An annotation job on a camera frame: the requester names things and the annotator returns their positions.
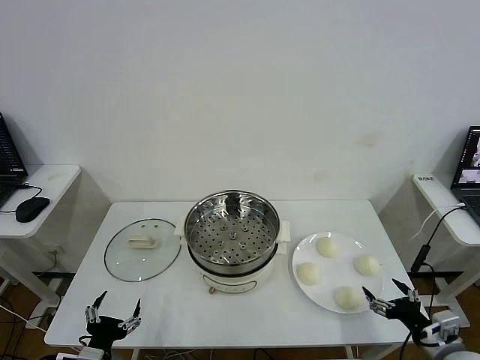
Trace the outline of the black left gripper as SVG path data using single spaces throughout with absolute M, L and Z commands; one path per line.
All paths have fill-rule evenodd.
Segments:
M 109 316 L 100 316 L 98 310 L 106 294 L 107 291 L 103 291 L 92 305 L 86 307 L 85 320 L 86 331 L 91 336 L 88 346 L 103 351 L 110 351 L 116 341 L 120 341 L 127 336 L 127 330 L 134 330 L 140 325 L 141 299 L 137 300 L 133 315 L 124 321 Z

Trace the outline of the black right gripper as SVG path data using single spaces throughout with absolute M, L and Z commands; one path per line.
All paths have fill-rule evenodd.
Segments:
M 369 308 L 376 314 L 385 314 L 389 320 L 401 321 L 412 336 L 418 338 L 423 330 L 431 325 L 431 320 L 421 312 L 422 303 L 419 301 L 418 291 L 395 278 L 391 281 L 402 296 L 389 301 L 376 298 L 370 290 L 362 287 Z

